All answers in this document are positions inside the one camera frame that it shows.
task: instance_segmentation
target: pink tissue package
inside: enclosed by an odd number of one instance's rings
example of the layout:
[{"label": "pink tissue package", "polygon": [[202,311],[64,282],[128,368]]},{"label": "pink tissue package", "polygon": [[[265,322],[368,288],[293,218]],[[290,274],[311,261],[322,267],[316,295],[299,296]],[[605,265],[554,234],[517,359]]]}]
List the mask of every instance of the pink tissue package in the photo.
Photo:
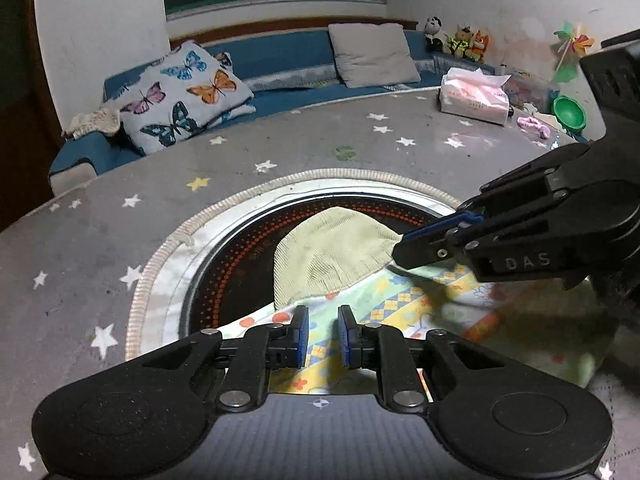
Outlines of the pink tissue package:
[{"label": "pink tissue package", "polygon": [[440,87],[442,111],[504,126],[509,99],[501,87],[507,79],[508,75],[485,75],[480,69],[450,68]]}]

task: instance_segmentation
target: panda plush toy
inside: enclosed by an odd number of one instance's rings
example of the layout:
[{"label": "panda plush toy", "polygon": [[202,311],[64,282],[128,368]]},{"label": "panda plush toy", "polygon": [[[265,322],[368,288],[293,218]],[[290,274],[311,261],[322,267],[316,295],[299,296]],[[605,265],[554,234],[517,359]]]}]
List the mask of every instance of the panda plush toy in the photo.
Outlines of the panda plush toy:
[{"label": "panda plush toy", "polygon": [[424,25],[424,41],[426,42],[427,52],[442,51],[442,41],[434,36],[439,33],[442,22],[437,16],[431,16]]}]

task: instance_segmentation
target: pink butterfly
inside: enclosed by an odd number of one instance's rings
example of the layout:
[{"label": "pink butterfly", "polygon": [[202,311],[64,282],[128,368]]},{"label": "pink butterfly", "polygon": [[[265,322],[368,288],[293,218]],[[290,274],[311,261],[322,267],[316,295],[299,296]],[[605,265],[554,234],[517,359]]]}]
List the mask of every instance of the pink butterfly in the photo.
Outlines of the pink butterfly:
[{"label": "pink butterfly", "polygon": [[149,90],[146,91],[146,96],[143,95],[142,92],[140,92],[140,95],[142,95],[142,99],[140,99],[139,101],[130,102],[128,105],[123,106],[120,109],[120,111],[121,112],[133,111],[134,114],[140,115],[145,112],[148,112],[150,105],[160,103],[166,97],[166,94],[162,92],[162,90],[160,89],[159,81],[156,81],[151,85],[151,88],[149,88]]}]

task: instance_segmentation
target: yellow cloth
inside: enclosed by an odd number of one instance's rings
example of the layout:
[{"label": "yellow cloth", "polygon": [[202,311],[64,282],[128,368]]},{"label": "yellow cloth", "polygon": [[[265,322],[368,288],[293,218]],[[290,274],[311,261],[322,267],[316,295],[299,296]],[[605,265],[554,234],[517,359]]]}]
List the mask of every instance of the yellow cloth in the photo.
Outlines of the yellow cloth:
[{"label": "yellow cloth", "polygon": [[344,290],[392,261],[401,235],[343,207],[313,215],[285,236],[273,261],[276,308]]}]

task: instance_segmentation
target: green bowl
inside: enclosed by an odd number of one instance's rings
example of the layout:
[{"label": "green bowl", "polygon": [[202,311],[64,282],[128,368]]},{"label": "green bowl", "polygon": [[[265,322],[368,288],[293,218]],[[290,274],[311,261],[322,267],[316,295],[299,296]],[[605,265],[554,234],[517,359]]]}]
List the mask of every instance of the green bowl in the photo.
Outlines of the green bowl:
[{"label": "green bowl", "polygon": [[572,134],[580,134],[587,125],[587,114],[578,102],[565,95],[554,99],[553,112],[559,123]]}]

